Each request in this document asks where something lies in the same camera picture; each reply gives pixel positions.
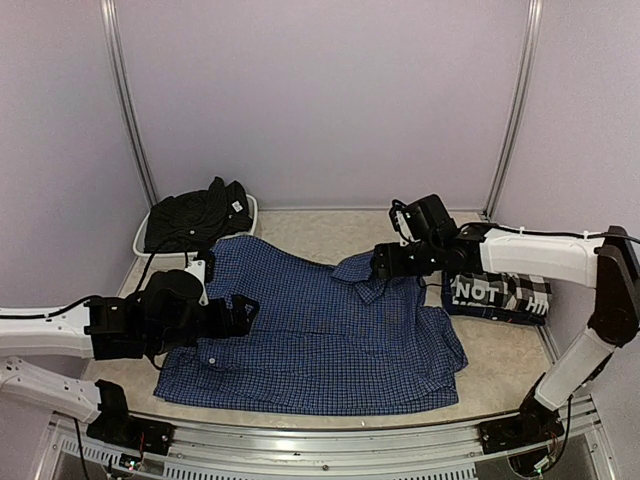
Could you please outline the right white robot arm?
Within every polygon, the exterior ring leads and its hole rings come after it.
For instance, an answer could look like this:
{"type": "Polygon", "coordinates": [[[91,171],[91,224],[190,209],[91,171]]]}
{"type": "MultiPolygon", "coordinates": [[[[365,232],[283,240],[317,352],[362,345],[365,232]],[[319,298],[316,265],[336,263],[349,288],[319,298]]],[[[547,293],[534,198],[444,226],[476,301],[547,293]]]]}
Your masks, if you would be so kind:
{"type": "Polygon", "coordinates": [[[613,353],[639,332],[639,262],[622,230],[603,233],[529,232],[498,224],[419,228],[412,241],[375,246],[379,279],[447,273],[539,276],[591,288],[594,310],[584,330],[543,375],[532,405],[513,419],[511,433],[535,442],[559,409],[613,353]]]}

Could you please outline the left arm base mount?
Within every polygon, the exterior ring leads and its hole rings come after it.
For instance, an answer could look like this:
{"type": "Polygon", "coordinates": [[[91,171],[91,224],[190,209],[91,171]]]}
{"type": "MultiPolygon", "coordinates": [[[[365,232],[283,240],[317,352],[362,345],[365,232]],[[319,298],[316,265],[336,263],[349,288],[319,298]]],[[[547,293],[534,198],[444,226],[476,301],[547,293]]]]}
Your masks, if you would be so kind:
{"type": "Polygon", "coordinates": [[[161,456],[168,454],[174,433],[175,426],[171,423],[114,411],[101,412],[86,430],[89,438],[161,456]]]}

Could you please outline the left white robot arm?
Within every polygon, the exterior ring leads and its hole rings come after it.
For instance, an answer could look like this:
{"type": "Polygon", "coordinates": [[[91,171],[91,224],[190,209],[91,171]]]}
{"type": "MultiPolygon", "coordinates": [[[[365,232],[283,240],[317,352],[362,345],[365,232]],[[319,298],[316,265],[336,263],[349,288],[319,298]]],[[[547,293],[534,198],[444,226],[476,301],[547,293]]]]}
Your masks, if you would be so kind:
{"type": "Polygon", "coordinates": [[[121,445],[140,434],[124,390],[86,382],[25,362],[27,356],[71,356],[95,361],[155,360],[201,339],[248,334],[259,311],[242,294],[210,299],[205,274],[154,273],[146,287],[126,297],[91,295],[58,309],[6,310],[1,314],[1,390],[102,430],[121,445]]]}

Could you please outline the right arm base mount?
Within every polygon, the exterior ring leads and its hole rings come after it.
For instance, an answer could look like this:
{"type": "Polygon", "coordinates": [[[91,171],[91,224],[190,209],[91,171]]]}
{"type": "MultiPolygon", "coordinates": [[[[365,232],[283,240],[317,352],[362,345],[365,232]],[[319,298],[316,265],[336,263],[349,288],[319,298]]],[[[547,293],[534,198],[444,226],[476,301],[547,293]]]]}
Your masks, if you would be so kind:
{"type": "Polygon", "coordinates": [[[558,411],[542,408],[481,422],[478,432],[483,453],[488,455],[562,437],[565,430],[558,411]]]}

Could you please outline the blue checked long sleeve shirt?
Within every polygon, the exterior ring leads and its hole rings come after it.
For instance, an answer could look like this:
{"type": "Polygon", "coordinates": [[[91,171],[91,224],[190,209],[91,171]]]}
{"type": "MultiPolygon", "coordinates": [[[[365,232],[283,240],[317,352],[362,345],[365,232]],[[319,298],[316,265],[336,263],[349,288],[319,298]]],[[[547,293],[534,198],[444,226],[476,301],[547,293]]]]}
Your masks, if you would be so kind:
{"type": "Polygon", "coordinates": [[[213,247],[210,299],[259,311],[248,334],[171,351],[155,395],[180,405],[294,415],[385,416],[458,402],[468,363],[450,317],[413,278],[381,280],[369,253],[308,261],[254,236],[213,247]]]}

